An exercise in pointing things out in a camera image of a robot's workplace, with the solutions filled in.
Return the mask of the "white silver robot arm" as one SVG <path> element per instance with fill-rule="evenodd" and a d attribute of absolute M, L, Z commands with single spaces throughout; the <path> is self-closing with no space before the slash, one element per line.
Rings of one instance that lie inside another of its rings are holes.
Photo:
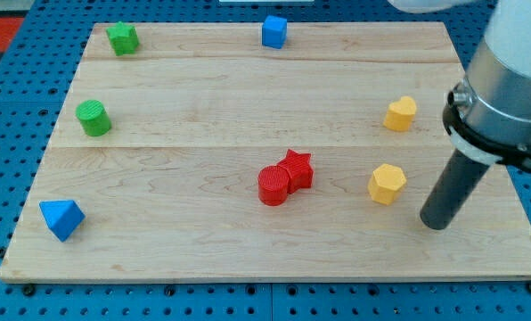
<path fill-rule="evenodd" d="M 468 65 L 447 96 L 445 130 L 481 165 L 531 172 L 531 0 L 500 0 Z"/>

